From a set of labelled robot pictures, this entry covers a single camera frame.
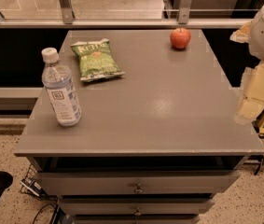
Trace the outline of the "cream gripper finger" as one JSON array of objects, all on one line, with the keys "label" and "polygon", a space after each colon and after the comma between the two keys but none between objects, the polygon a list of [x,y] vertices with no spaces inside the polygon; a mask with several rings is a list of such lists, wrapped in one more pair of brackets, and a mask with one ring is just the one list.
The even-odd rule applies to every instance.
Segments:
[{"label": "cream gripper finger", "polygon": [[240,86],[237,104],[237,123],[249,123],[257,119],[264,110],[264,61],[255,68],[246,67]]},{"label": "cream gripper finger", "polygon": [[248,43],[252,22],[247,22],[241,28],[233,32],[230,36],[230,40],[237,43]]}]

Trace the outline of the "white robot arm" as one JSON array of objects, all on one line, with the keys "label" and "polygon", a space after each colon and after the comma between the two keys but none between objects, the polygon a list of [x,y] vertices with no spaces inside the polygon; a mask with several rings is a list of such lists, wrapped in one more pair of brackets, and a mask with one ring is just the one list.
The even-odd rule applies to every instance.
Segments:
[{"label": "white robot arm", "polygon": [[264,5],[255,17],[229,38],[233,42],[247,43],[252,56],[260,59],[254,68],[243,72],[235,120],[245,124],[255,120],[264,110]]}]

